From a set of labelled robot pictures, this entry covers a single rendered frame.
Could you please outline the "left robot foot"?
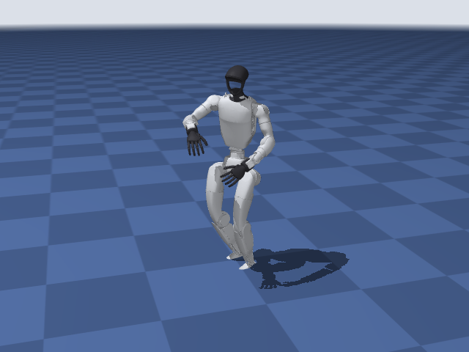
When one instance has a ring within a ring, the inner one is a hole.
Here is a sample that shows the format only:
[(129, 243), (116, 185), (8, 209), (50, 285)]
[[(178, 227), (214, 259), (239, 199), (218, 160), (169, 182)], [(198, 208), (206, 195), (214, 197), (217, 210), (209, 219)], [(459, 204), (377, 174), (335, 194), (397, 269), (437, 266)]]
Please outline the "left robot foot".
[[(256, 263), (256, 262), (255, 262)], [(250, 268), (252, 266), (250, 266), (248, 263), (245, 263), (244, 265), (242, 265), (239, 269), (240, 270), (243, 270), (243, 269), (247, 269), (247, 268)]]

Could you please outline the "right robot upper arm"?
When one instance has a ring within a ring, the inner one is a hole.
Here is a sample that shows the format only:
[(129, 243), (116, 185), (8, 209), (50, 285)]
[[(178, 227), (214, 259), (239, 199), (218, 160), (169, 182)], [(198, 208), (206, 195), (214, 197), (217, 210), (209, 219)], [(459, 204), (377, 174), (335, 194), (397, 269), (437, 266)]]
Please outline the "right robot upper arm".
[(192, 118), (196, 121), (196, 126), (198, 125), (198, 120), (208, 115), (211, 111), (218, 110), (218, 103), (222, 97), (223, 96), (220, 95), (209, 96), (209, 98), (192, 113)]

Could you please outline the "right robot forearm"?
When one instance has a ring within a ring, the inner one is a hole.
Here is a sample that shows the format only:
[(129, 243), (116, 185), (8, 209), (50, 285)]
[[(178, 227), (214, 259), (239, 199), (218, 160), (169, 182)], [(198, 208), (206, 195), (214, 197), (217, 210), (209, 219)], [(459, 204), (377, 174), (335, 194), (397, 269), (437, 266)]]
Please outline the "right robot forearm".
[(184, 125), (184, 128), (186, 129), (186, 126), (187, 126), (187, 129), (189, 128), (196, 128), (195, 127), (195, 124), (196, 124), (196, 121), (192, 118), (192, 114), (188, 115), (184, 120), (183, 120), (183, 125)]

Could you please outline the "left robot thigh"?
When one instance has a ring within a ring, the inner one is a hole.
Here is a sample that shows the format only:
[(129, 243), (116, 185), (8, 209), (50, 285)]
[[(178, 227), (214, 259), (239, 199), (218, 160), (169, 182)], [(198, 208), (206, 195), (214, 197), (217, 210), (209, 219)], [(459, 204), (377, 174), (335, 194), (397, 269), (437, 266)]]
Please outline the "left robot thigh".
[[(242, 179), (238, 181), (233, 205), (233, 230), (241, 235), (240, 231), (248, 222), (247, 216), (254, 197), (254, 186), (260, 183), (261, 175), (255, 169), (245, 172)], [(248, 222), (249, 223), (249, 222)]]

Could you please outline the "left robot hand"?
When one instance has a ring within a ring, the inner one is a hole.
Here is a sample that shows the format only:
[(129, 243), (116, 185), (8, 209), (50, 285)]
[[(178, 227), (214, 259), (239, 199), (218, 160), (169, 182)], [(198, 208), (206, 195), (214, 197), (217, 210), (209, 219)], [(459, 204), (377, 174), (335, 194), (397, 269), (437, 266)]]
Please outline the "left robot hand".
[(236, 179), (236, 181), (234, 181), (229, 187), (232, 187), (236, 182), (238, 182), (238, 180), (242, 179), (245, 172), (249, 172), (251, 169), (253, 169), (253, 167), (251, 169), (248, 168), (248, 166), (246, 165), (246, 161), (248, 161), (250, 158), (247, 158), (245, 159), (240, 165), (236, 165), (236, 166), (226, 166), (224, 167), (224, 169), (231, 169), (231, 168), (234, 168), (234, 169), (231, 169), (231, 171), (227, 172), (226, 174), (224, 175), (221, 175), (220, 177), (225, 177), (229, 174), (231, 174), (230, 176), (228, 176), (227, 178), (225, 178), (224, 180), (222, 180), (222, 182), (228, 180), (229, 178), (233, 177), (231, 180), (229, 180), (227, 183), (225, 183), (225, 185), (231, 183), (233, 180)]

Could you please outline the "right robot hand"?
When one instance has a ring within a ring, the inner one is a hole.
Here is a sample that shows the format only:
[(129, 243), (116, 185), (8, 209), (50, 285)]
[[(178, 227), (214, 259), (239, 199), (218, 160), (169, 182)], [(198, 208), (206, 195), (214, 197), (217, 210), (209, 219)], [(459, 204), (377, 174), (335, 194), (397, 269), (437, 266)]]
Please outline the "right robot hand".
[(197, 153), (198, 153), (198, 156), (200, 156), (200, 153), (199, 153), (199, 146), (198, 146), (198, 143), (200, 145), (200, 148), (202, 150), (202, 154), (204, 154), (204, 149), (203, 149), (203, 146), (202, 146), (202, 143), (201, 143), (201, 140), (204, 142), (204, 144), (207, 146), (207, 141), (206, 139), (200, 135), (200, 133), (198, 133), (198, 129), (197, 129), (197, 126), (195, 124), (195, 127), (196, 128), (189, 128), (187, 129), (187, 126), (186, 126), (186, 132), (187, 132), (187, 143), (188, 143), (188, 153), (189, 155), (191, 155), (191, 147), (190, 147), (190, 144), (192, 146), (192, 151), (193, 151), (193, 155), (195, 156), (195, 149), (194, 149), (194, 144), (196, 145), (196, 150), (197, 150)]

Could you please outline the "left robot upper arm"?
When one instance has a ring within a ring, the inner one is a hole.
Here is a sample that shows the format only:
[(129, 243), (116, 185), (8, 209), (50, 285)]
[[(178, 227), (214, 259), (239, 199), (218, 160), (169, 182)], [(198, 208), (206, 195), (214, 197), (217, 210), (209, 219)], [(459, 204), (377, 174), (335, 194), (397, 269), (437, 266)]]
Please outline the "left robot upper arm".
[(269, 116), (270, 111), (266, 105), (257, 102), (252, 103), (252, 111), (253, 115), (258, 118), (260, 130), (264, 135), (264, 138), (260, 142), (260, 145), (263, 145), (268, 137), (272, 137), (274, 139), (273, 128)]

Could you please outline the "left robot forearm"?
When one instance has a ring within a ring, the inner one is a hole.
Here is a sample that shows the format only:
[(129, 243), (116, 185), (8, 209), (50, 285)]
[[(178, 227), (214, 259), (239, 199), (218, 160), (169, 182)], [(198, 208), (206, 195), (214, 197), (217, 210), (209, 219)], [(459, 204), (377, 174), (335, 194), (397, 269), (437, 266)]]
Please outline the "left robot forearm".
[(266, 142), (263, 145), (258, 146), (254, 154), (249, 156), (250, 159), (246, 161), (246, 165), (248, 166), (248, 168), (251, 169), (256, 164), (259, 164), (264, 157), (270, 154), (270, 152), (274, 148), (274, 145), (274, 139), (272, 137), (268, 137)]

